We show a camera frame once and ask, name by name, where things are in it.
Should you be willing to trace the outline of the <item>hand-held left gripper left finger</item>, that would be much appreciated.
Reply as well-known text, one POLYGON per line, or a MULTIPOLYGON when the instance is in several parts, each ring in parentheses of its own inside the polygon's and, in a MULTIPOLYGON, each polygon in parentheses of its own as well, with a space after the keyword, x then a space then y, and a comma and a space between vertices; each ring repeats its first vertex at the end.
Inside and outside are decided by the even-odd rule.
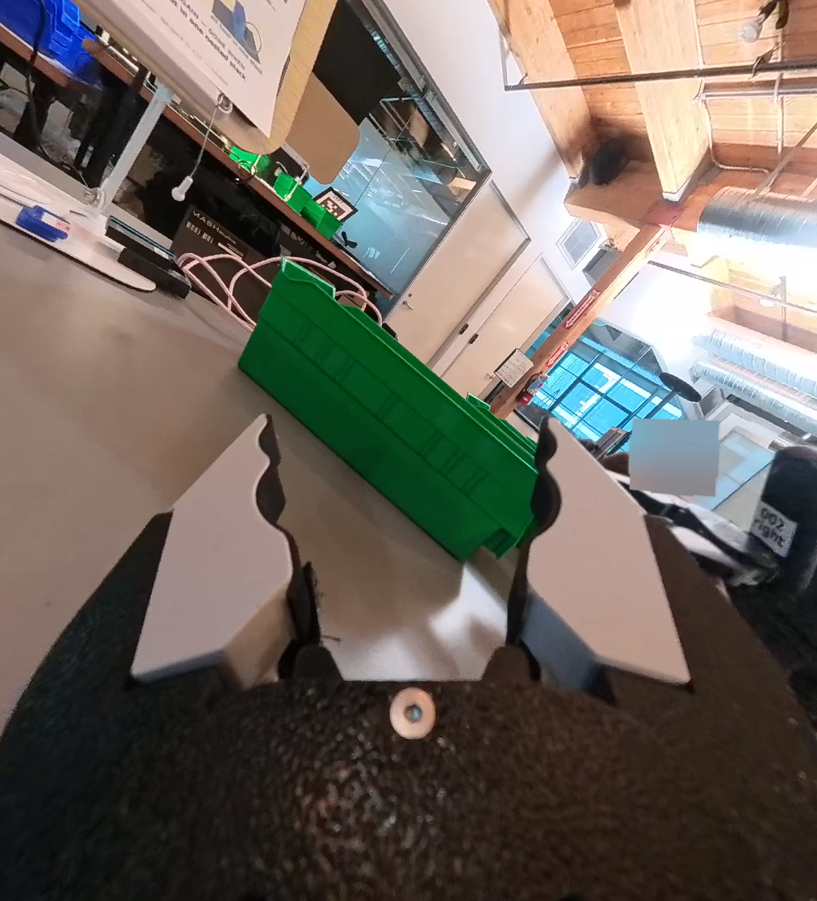
POLYGON ((312 567, 279 523, 280 461, 262 414, 173 506, 132 659, 136 682, 214 669, 250 688, 321 643, 312 567))

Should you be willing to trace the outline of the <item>green plastic bin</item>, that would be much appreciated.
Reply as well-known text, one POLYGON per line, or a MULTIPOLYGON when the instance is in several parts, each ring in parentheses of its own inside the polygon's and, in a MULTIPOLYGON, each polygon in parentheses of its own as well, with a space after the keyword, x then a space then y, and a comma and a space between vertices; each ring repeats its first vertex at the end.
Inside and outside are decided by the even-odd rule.
POLYGON ((308 268, 283 261, 239 368, 453 557, 534 517, 534 461, 308 268))
POLYGON ((536 454, 537 442, 521 434, 513 425, 493 415, 490 406, 477 397, 467 395, 464 403, 470 413, 476 418, 483 428, 496 437, 501 443, 510 447, 520 458, 533 462, 536 454))
POLYGON ((534 517, 529 517, 523 530, 509 532, 499 529, 487 537, 482 543, 482 548, 488 550, 495 558, 505 557, 511 550, 531 539, 538 531, 538 524, 534 517))

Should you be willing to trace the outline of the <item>white door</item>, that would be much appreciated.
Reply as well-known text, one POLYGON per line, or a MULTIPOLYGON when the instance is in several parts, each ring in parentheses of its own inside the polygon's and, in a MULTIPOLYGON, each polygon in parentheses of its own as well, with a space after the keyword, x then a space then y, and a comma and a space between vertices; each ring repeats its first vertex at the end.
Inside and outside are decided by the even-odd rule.
POLYGON ((438 243, 388 317, 400 343, 432 365, 527 249, 530 238, 488 179, 438 243))
POLYGON ((514 351, 526 351, 569 302, 559 277, 539 257, 447 366, 444 381, 463 396, 479 396, 495 378, 496 369, 514 351))

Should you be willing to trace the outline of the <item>black flat box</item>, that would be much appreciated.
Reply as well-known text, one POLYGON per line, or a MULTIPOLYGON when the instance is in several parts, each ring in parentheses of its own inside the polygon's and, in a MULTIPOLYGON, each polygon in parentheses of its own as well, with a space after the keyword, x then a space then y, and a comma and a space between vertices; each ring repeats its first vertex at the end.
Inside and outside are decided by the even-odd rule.
POLYGON ((189 278, 176 263, 156 263, 132 248, 124 248, 118 262, 132 272, 153 282, 157 289, 176 298, 186 298, 192 290, 189 278))

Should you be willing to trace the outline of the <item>wooden workbench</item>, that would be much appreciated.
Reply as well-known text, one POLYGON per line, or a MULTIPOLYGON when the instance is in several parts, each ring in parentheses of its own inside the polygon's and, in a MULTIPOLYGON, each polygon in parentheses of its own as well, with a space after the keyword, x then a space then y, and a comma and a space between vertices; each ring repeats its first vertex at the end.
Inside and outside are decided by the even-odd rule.
MULTIPOLYGON (((108 128, 124 121, 126 137, 142 118, 153 99, 146 76, 132 72, 113 47, 97 39, 84 40, 84 49, 99 66, 103 100, 93 115, 85 145, 94 152, 118 157, 120 139, 108 138, 108 128)), ((391 300, 392 292, 369 273, 341 244, 325 238, 313 225, 280 198, 262 177, 249 175, 219 143, 212 130, 194 185, 187 199, 173 201, 170 190, 193 167, 205 136, 200 120, 190 120, 174 105, 168 105, 146 140, 146 150, 158 158, 156 174, 138 183, 136 196, 143 205, 142 220, 162 235, 176 235, 189 206, 205 213, 211 222, 234 234, 263 257, 286 250, 298 257, 321 260, 338 273, 360 283, 372 301, 391 300)))

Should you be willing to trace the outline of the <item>black cardboard box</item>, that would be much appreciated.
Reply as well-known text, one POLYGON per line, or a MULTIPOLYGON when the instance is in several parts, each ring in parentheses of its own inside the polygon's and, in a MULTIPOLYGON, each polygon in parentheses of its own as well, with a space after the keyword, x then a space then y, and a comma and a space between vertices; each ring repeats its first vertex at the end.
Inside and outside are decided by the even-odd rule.
MULTIPOLYGON (((170 250, 175 259, 186 254, 200 258, 223 255, 241 260, 247 266, 267 260, 265 254, 243 242, 232 231, 224 228, 195 206, 188 208, 183 222, 173 237, 170 250)), ((232 281, 241 271, 237 263, 223 259, 215 260, 210 266, 215 276, 204 266, 192 267, 188 276, 192 290, 204 299, 210 300, 211 297, 215 297, 227 303, 228 297, 221 285, 233 287, 236 303, 250 319, 257 319, 269 294, 269 285, 279 272, 279 262, 258 269, 258 276, 265 279, 264 283, 260 283, 256 276, 243 275, 234 286, 232 281)))

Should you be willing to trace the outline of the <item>small green bin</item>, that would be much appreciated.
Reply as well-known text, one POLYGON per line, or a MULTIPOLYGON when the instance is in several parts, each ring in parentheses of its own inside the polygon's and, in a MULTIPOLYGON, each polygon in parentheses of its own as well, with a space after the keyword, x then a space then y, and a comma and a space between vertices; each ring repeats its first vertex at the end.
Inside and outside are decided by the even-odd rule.
POLYGON ((309 192, 296 178, 286 172, 277 174, 274 185, 276 195, 284 203, 325 238, 332 238, 342 227, 334 217, 316 204, 309 192))

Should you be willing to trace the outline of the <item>framed fiducial tag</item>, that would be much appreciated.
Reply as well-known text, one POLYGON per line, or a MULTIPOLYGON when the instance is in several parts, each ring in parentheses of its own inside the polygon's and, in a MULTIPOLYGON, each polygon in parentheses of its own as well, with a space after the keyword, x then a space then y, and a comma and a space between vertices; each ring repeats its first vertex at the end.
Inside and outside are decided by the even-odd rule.
POLYGON ((340 223, 346 222, 357 213, 357 207, 332 186, 325 187, 313 200, 340 223))

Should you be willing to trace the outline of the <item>small blue box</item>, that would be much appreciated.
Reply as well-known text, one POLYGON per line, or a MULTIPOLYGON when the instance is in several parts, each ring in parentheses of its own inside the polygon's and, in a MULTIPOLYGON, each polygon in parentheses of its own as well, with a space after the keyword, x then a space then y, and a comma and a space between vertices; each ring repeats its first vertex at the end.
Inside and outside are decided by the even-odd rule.
POLYGON ((19 229, 51 243, 67 240, 71 229, 68 219, 43 206, 21 206, 15 224, 19 229))

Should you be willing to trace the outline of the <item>brown cardboard panel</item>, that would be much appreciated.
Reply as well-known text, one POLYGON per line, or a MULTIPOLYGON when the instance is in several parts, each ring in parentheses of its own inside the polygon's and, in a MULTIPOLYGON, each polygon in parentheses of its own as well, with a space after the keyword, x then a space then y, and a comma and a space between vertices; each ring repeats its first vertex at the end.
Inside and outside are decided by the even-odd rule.
POLYGON ((314 75, 308 77, 283 149, 321 186, 335 182, 359 144, 359 125, 314 75))

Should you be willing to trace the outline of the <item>instruction poster board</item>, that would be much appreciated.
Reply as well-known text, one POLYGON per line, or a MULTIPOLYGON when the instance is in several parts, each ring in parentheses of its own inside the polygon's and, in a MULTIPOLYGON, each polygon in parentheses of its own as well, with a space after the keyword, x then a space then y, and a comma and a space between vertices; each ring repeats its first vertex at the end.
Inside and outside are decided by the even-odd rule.
POLYGON ((335 1, 79 1, 192 113, 251 152, 287 143, 335 1))

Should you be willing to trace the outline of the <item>metal air duct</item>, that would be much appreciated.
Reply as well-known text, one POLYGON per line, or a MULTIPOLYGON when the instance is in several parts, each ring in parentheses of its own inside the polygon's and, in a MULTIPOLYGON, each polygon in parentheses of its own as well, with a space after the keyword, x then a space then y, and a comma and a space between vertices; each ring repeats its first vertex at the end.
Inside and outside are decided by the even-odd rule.
POLYGON ((720 321, 697 334, 692 375, 817 437, 817 355, 720 321))
POLYGON ((725 186, 705 205, 695 231, 817 250, 817 199, 725 186))

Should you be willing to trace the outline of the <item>wooden post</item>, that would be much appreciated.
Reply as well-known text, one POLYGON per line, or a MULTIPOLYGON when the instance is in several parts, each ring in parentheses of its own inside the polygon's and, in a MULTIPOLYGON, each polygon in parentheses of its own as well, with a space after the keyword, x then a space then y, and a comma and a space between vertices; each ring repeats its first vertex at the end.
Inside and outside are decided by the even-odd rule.
POLYGON ((670 235, 670 227, 660 224, 644 226, 637 232, 583 299, 573 306, 568 315, 534 352, 528 374, 515 386, 505 387, 491 403, 490 410, 496 417, 505 419, 515 410, 529 383, 550 370, 605 312, 650 257, 668 242, 670 235))

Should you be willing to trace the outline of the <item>wall vent grille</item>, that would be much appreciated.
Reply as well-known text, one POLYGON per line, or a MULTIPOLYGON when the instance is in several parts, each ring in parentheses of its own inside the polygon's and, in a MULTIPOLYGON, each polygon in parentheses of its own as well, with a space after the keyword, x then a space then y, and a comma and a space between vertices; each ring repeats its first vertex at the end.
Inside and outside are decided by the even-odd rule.
POLYGON ((592 221, 574 218, 556 242, 558 251, 570 269, 580 269, 598 251, 604 235, 592 221))

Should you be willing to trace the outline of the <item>black wall screen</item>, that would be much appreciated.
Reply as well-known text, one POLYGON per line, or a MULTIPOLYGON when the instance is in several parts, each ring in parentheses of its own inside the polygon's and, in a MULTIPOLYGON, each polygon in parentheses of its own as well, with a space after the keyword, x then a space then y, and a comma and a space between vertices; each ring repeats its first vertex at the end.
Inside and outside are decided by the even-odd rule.
POLYGON ((338 1, 313 74, 357 124, 394 133, 403 121, 392 105, 414 96, 414 79, 362 2, 338 1))

